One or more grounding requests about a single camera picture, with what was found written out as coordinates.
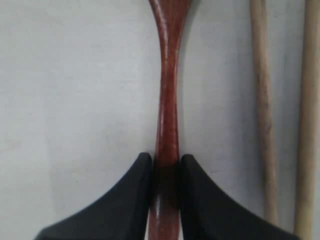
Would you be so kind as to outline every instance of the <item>wooden stick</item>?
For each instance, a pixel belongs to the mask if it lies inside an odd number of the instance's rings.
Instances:
[[[256,75],[259,147],[264,163],[264,214],[267,221],[276,225],[278,223],[278,188],[271,110],[266,0],[251,0],[250,12]]]
[[[294,232],[312,239],[319,137],[320,0],[305,1]]]
[[[161,89],[154,158],[154,196],[149,215],[149,240],[177,240],[179,206],[177,166],[177,68],[179,48],[191,0],[149,0],[161,50]]]

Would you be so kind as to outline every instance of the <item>wood grain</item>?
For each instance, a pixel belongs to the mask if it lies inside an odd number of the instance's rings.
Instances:
[[[294,232],[312,239],[319,147],[320,0],[305,1]]]
[[[154,157],[154,195],[149,214],[149,240],[177,240],[179,206],[177,166],[177,67],[190,0],[149,0],[160,41],[161,89]]]
[[[264,215],[278,223],[275,137],[271,109],[266,0],[251,0],[251,27],[257,91],[259,148],[264,163]]]

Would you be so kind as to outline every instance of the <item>gray background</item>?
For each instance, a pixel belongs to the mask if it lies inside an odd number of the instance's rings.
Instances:
[[[159,41],[147,0],[0,5],[0,238],[24,240],[104,194],[139,152],[153,155]],[[304,1],[267,10],[279,225],[292,231]],[[181,48],[180,153],[263,216],[249,0],[199,1]]]

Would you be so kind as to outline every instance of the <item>wooden spoon handle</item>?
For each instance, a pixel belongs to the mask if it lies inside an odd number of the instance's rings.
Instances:
[[[251,0],[250,9],[258,102],[259,147],[264,162],[264,214],[267,221],[276,225],[278,223],[278,188],[271,110],[266,0]]]
[[[312,239],[319,137],[320,1],[305,1],[294,232]]]
[[[161,89],[154,158],[154,196],[149,215],[149,240],[177,240],[179,207],[177,166],[177,67],[181,36],[190,0],[149,0],[160,40]]]

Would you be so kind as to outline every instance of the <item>unfinished wooden stick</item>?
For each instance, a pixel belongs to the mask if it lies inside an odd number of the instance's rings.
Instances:
[[[251,0],[250,11],[257,91],[259,147],[264,163],[264,214],[267,221],[276,225],[278,223],[278,188],[271,110],[266,0]]]
[[[177,240],[179,206],[177,166],[177,68],[179,48],[191,0],[149,0],[161,50],[161,89],[154,157],[154,196],[149,214],[149,240]]]
[[[305,1],[294,232],[312,239],[319,137],[320,0]]]

